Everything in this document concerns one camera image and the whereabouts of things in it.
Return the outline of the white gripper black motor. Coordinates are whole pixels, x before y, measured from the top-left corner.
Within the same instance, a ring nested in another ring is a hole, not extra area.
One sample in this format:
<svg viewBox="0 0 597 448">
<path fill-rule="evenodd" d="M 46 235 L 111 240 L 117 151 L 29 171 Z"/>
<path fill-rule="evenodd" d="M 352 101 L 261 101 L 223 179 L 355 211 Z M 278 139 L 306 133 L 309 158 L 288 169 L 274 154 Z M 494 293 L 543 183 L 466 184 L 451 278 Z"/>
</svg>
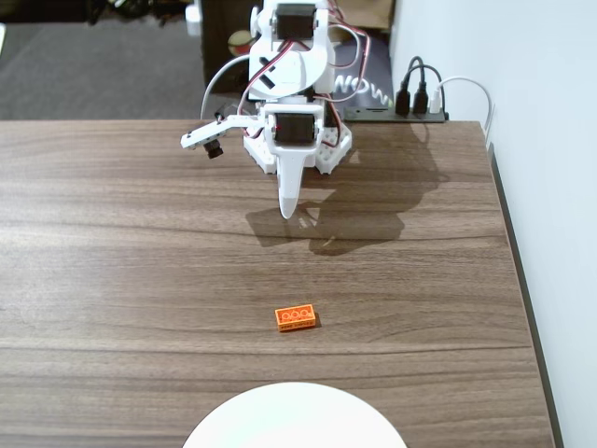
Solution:
<svg viewBox="0 0 597 448">
<path fill-rule="evenodd" d="M 314 165 L 322 143 L 324 108 L 321 104 L 266 103 L 258 112 L 264 139 L 276 158 L 281 215 L 290 219 L 299 200 L 304 168 Z"/>
</svg>

